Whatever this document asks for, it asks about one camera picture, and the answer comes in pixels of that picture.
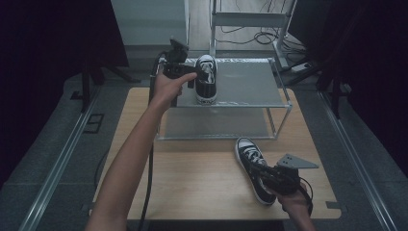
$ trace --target hand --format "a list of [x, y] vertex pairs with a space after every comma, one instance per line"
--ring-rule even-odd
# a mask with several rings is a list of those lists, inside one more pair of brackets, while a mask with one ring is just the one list
[[[300, 186], [306, 191], [306, 186], [300, 183]], [[271, 189], [269, 189], [278, 198], [279, 203], [282, 204], [283, 209], [289, 214], [289, 217], [295, 223], [297, 230], [316, 230], [315, 225], [312, 223], [306, 198], [300, 191], [296, 191], [294, 194], [281, 195]]]
[[195, 79], [196, 73], [183, 75], [178, 79], [169, 79], [160, 70], [156, 77], [155, 92], [151, 104], [158, 106], [165, 112], [171, 104], [171, 101], [182, 93], [182, 85]]
[[[305, 184], [300, 183], [300, 186], [307, 191]], [[294, 214], [294, 213], [306, 213], [307, 216], [308, 214], [308, 205], [306, 202], [305, 196], [300, 192], [296, 191], [294, 194], [290, 195], [281, 195], [278, 192], [274, 190], [270, 190], [273, 194], [276, 195], [278, 198], [279, 203], [282, 204], [283, 209], [285, 209], [288, 214]]]

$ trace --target metal rail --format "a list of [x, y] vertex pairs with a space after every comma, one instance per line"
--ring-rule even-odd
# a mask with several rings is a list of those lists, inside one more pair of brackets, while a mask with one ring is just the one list
[[356, 149], [354, 148], [353, 143], [351, 142], [345, 128], [342, 125], [342, 122], [336, 118], [336, 116], [331, 111], [330, 107], [330, 100], [327, 96], [327, 93], [323, 93], [319, 91], [320, 99], [323, 101], [325, 110], [330, 118], [330, 121], [333, 124], [336, 133], [338, 134], [341, 143], [344, 147], [345, 154], [348, 157], [354, 171], [360, 180], [360, 183], [369, 199], [369, 202], [372, 206], [373, 211], [377, 215], [383, 230], [398, 230], [395, 226], [393, 218], [391, 217], [387, 205], [385, 204], [384, 200], [382, 199], [378, 189], [375, 187], [369, 173], [367, 172], [366, 168], [364, 167], [363, 162], [361, 161]]
[[85, 125], [87, 124], [88, 118], [90, 113], [92, 112], [93, 106], [96, 102], [97, 96], [100, 92], [99, 86], [93, 91], [92, 96], [90, 98], [90, 103], [88, 108], [81, 113], [78, 118], [77, 123], [75, 124], [74, 129], [72, 130], [71, 134], [69, 135], [66, 144], [57, 159], [56, 163], [51, 168], [50, 172], [45, 179], [44, 184], [42, 185], [41, 189], [38, 192], [36, 199], [34, 200], [30, 210], [28, 211], [25, 219], [20, 224], [18, 230], [20, 231], [30, 231], [36, 230], [39, 224], [39, 221], [42, 218], [42, 215], [45, 212], [45, 209], [48, 206], [48, 202], [51, 200], [51, 197], [57, 188], [57, 185], [61, 179], [61, 176], [64, 173], [66, 164], [68, 163], [71, 154], [82, 134], [84, 131]]

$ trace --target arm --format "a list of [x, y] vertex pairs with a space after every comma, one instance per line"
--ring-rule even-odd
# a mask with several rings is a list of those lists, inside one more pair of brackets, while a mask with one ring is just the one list
[[159, 74], [155, 95], [120, 148], [103, 180], [86, 230], [126, 230], [127, 216], [162, 115], [195, 73], [170, 80]]
[[308, 207], [304, 195], [297, 191], [291, 195], [281, 195], [271, 190], [278, 198], [279, 203], [282, 204], [285, 211], [289, 214], [289, 217], [293, 221], [297, 230], [299, 231], [316, 231], [315, 225], [309, 217]]

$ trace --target black sneaker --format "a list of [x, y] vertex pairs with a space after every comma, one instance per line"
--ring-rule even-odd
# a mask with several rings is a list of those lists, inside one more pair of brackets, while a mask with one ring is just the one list
[[196, 68], [201, 68], [206, 76], [195, 79], [197, 102], [201, 105], [211, 105], [217, 98], [216, 75], [217, 63], [210, 55], [203, 55], [195, 62]]
[[239, 138], [237, 139], [237, 143], [235, 145], [235, 153], [238, 162], [240, 162], [241, 166], [243, 169], [245, 169], [249, 179], [251, 180], [256, 198], [262, 204], [273, 204], [276, 196], [268, 191], [259, 175], [250, 169], [251, 163], [267, 166], [267, 161], [265, 161], [264, 157], [262, 156], [261, 150], [252, 140], [248, 138]]

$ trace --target black wall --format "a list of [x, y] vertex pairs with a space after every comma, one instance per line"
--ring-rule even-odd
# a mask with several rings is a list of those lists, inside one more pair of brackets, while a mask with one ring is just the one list
[[403, 1], [370, 1], [348, 43], [349, 102], [408, 173], [408, 8]]
[[0, 185], [85, 58], [94, 66], [127, 65], [109, 0], [0, 2]]

